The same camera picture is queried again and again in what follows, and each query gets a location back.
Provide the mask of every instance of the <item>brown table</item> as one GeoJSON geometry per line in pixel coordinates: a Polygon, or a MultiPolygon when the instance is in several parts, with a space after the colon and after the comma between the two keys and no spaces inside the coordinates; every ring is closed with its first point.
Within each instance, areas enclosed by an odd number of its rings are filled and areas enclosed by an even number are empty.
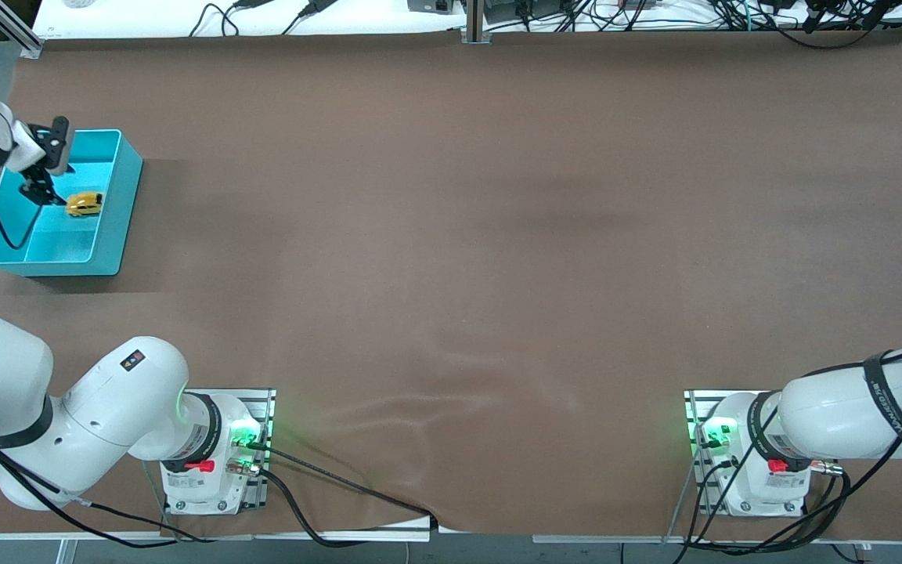
{"type": "MultiPolygon", "coordinates": [[[[892,35],[49,43],[11,104],[120,128],[146,159],[117,276],[0,272],[0,315],[54,350],[52,393],[164,337],[197,388],[278,389],[279,446],[446,527],[661,535],[684,389],[902,346],[892,35]]],[[[412,517],[286,475],[316,527],[412,517]]],[[[155,512],[132,460],[87,496],[155,512]]],[[[296,527],[277,496],[186,525],[296,527]]],[[[0,496],[0,532],[57,530],[0,496]]],[[[902,461],[830,536],[902,540],[902,461]]]]}

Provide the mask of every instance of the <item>turquoise plastic container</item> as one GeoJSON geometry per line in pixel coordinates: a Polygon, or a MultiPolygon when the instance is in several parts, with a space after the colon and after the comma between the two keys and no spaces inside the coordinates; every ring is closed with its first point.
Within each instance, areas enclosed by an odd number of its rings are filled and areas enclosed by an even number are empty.
{"type": "MultiPolygon", "coordinates": [[[[79,129],[69,164],[75,172],[54,176],[54,190],[103,192],[98,215],[73,218],[64,206],[45,206],[26,245],[10,249],[0,234],[0,269],[21,276],[108,276],[121,270],[128,224],[135,207],[141,157],[117,129],[79,129]]],[[[23,176],[3,171],[0,217],[9,238],[22,239],[37,211],[19,192],[23,176]]]]}

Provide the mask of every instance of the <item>gray floor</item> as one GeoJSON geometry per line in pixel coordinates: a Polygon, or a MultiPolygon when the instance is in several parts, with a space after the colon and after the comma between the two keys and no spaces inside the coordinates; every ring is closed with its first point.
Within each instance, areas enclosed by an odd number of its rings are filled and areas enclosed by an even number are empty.
{"type": "MultiPolygon", "coordinates": [[[[19,49],[0,43],[0,96],[6,96],[12,82],[12,68],[19,49]]],[[[44,515],[44,519],[54,519],[44,515]]],[[[0,541],[0,562],[49,564],[55,561],[56,541],[0,541]]],[[[851,555],[850,547],[844,547],[851,555]]],[[[311,542],[298,541],[223,541],[212,545],[180,545],[154,550],[132,550],[104,541],[83,541],[75,554],[78,564],[198,564],[205,562],[247,562],[248,564],[316,564],[333,562],[427,564],[512,564],[521,562],[602,564],[619,561],[617,545],[562,544],[542,545],[530,537],[493,535],[434,535],[426,544],[375,543],[341,550],[322,549],[311,542]]],[[[629,564],[666,564],[677,556],[676,546],[629,544],[629,564]]],[[[902,546],[875,545],[869,553],[873,562],[902,563],[902,546]]],[[[691,552],[684,564],[741,562],[719,554],[691,552]]],[[[755,564],[842,563],[826,546],[809,546],[793,553],[749,556],[743,561],[755,564]]]]}

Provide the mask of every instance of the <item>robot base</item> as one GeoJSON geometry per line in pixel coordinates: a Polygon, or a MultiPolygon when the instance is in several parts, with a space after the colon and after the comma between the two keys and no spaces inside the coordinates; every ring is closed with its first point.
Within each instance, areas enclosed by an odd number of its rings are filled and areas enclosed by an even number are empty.
{"type": "MultiPolygon", "coordinates": [[[[752,393],[731,393],[711,411],[708,420],[697,427],[699,445],[715,440],[716,447],[703,447],[702,471],[723,461],[741,461],[751,450],[751,435],[747,426],[749,407],[756,398],[752,393]]],[[[771,472],[767,461],[756,450],[751,450],[744,465],[737,472],[733,484],[729,484],[735,467],[716,470],[717,489],[715,503],[724,491],[724,510],[734,517],[801,517],[806,494],[809,493],[810,470],[801,472],[771,472]]]]}
{"type": "Polygon", "coordinates": [[[207,472],[200,468],[171,472],[162,467],[162,489],[168,511],[173,515],[235,515],[247,496],[250,476],[230,472],[228,468],[229,463],[253,463],[253,450],[240,443],[244,445],[248,440],[260,438],[261,426],[239,397],[212,393],[211,400],[222,414],[215,452],[207,459],[214,467],[206,468],[207,472]]]}

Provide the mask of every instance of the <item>yellow toy car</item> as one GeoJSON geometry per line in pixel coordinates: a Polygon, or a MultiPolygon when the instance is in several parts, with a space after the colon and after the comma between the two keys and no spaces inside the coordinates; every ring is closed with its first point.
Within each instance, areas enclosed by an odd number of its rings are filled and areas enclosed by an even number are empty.
{"type": "Polygon", "coordinates": [[[65,211],[73,218],[80,215],[96,215],[103,208],[103,193],[80,192],[68,197],[68,205],[65,211]]]}

